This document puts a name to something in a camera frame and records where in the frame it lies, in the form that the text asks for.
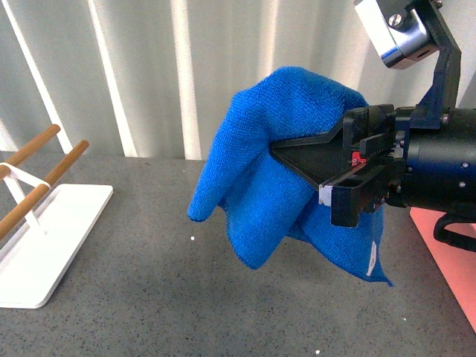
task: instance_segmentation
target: screw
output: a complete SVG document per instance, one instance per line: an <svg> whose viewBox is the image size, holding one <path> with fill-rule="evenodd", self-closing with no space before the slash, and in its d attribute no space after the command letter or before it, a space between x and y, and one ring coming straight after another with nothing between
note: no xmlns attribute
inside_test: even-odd
<svg viewBox="0 0 476 357"><path fill-rule="evenodd" d="M448 114L443 114L441 117L441 124L446 125L449 122L449 115Z"/></svg>
<svg viewBox="0 0 476 357"><path fill-rule="evenodd" d="M399 13L390 16L390 18L388 19L388 24L392 28L398 27L400 25L400 22L402 22L402 15L400 15Z"/></svg>

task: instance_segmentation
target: gray countertop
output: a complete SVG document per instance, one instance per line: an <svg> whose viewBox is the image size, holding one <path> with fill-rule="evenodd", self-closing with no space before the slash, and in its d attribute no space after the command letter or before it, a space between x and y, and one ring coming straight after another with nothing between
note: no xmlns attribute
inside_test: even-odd
<svg viewBox="0 0 476 357"><path fill-rule="evenodd" d="M22 168L44 177L62 157L39 153ZM220 210L187 218L202 165L80 158L60 183L115 192L48 303L0 309L0 356L476 356L476 334L407 210L386 208L393 288L292 239L252 271ZM0 202L3 217L14 206L3 183Z"/></svg>

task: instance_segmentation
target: white strap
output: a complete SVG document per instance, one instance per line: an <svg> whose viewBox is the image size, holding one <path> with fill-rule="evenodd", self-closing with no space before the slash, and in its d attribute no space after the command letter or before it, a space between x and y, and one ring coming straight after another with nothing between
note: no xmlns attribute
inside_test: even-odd
<svg viewBox="0 0 476 357"><path fill-rule="evenodd" d="M11 173L9 174L9 176L12 179L23 181L24 183L29 184L30 186L33 186L33 187L39 186L40 184L45 184L51 190L51 185L49 183L29 173L26 173L23 170L20 170L18 167L7 164L6 162L0 162L0 165L6 166L10 169Z"/></svg>

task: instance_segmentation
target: blue microfiber towel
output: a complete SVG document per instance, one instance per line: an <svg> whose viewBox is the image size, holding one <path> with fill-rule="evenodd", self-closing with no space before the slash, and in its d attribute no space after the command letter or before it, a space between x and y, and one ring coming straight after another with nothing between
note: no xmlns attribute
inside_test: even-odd
<svg viewBox="0 0 476 357"><path fill-rule="evenodd" d="M196 222L218 205L240 260L259 268L284 236L311 243L338 267L384 281L379 262L383 213L362 213L357 228L330 224L330 209L304 179L269 154L272 141L329 131L349 109L367 106L356 91L303 68L276 70L237 93L219 127L188 209Z"/></svg>

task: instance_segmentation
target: white stand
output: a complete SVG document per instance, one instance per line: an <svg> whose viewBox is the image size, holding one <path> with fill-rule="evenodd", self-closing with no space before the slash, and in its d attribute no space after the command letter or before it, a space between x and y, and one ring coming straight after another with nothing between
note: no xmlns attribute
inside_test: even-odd
<svg viewBox="0 0 476 357"><path fill-rule="evenodd" d="M17 179L33 185L38 179L17 168L4 179L19 201L25 195ZM61 184L25 217L27 222L0 250L0 307L46 304L111 195L111 186Z"/></svg>

